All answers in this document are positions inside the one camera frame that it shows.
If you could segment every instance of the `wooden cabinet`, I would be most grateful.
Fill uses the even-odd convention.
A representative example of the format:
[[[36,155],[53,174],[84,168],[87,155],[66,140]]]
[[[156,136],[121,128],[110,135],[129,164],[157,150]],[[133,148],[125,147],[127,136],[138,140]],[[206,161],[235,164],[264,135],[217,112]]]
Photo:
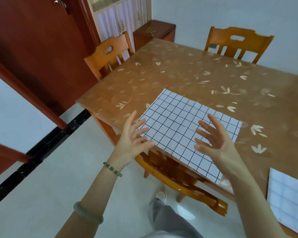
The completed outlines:
[[[152,20],[133,32],[135,49],[138,51],[153,38],[174,42],[175,24]]]

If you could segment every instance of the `wooden chair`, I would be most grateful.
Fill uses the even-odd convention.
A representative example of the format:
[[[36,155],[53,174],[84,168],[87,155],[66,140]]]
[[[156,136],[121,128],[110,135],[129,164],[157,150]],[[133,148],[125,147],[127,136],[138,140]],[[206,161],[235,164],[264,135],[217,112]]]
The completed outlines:
[[[206,182],[206,178],[201,178],[189,168],[178,163],[176,160],[157,150],[151,149],[148,155],[141,153],[135,158],[136,162],[145,169],[144,177],[149,174],[158,180],[180,192],[177,201],[180,202],[183,197],[191,198],[207,204],[216,213],[226,216],[227,203],[210,193],[195,186],[198,181]]]
[[[244,40],[233,40],[231,39],[231,36],[244,37]],[[208,50],[210,44],[216,44],[220,45],[217,54],[221,54],[223,47],[226,46],[227,49],[224,53],[224,56],[234,58],[237,50],[241,49],[241,52],[237,58],[239,60],[242,59],[245,51],[250,51],[257,53],[257,56],[253,60],[253,63],[257,63],[273,39],[274,36],[261,36],[256,34],[255,31],[251,29],[239,27],[220,29],[211,27],[204,51]]]
[[[101,80],[103,75],[99,70],[105,67],[107,73],[110,73],[117,68],[119,66],[118,59],[121,63],[124,62],[122,53],[126,50],[128,50],[129,56],[133,55],[128,32],[123,32],[119,37],[110,37],[103,41],[96,47],[96,51],[84,60],[96,78]]]

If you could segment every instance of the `foot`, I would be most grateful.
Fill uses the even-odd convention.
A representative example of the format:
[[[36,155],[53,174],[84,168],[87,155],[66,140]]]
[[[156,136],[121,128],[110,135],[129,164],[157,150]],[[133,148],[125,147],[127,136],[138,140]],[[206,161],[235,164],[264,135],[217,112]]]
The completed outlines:
[[[158,192],[156,193],[156,198],[161,200],[164,204],[166,203],[167,193],[164,187],[158,190]]]

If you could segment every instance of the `black floor strip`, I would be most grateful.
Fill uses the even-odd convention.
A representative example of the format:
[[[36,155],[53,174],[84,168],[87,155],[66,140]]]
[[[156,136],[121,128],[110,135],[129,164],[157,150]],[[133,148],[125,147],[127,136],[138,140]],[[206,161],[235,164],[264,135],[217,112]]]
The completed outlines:
[[[64,142],[64,140],[77,130],[90,116],[90,113],[86,109],[83,110],[67,125],[65,130],[56,127],[38,144],[30,149],[27,152],[27,155],[31,157],[30,161],[20,166],[16,172],[0,184],[0,201],[20,184],[25,177],[35,170],[47,156],[49,156],[62,142]]]

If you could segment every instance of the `gray pants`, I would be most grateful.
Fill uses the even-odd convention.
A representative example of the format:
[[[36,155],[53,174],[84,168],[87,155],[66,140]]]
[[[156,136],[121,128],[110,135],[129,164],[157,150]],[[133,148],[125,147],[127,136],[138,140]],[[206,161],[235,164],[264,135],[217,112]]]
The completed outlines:
[[[155,231],[166,231],[184,238],[203,238],[201,234],[169,205],[155,198],[152,203],[152,218]]]

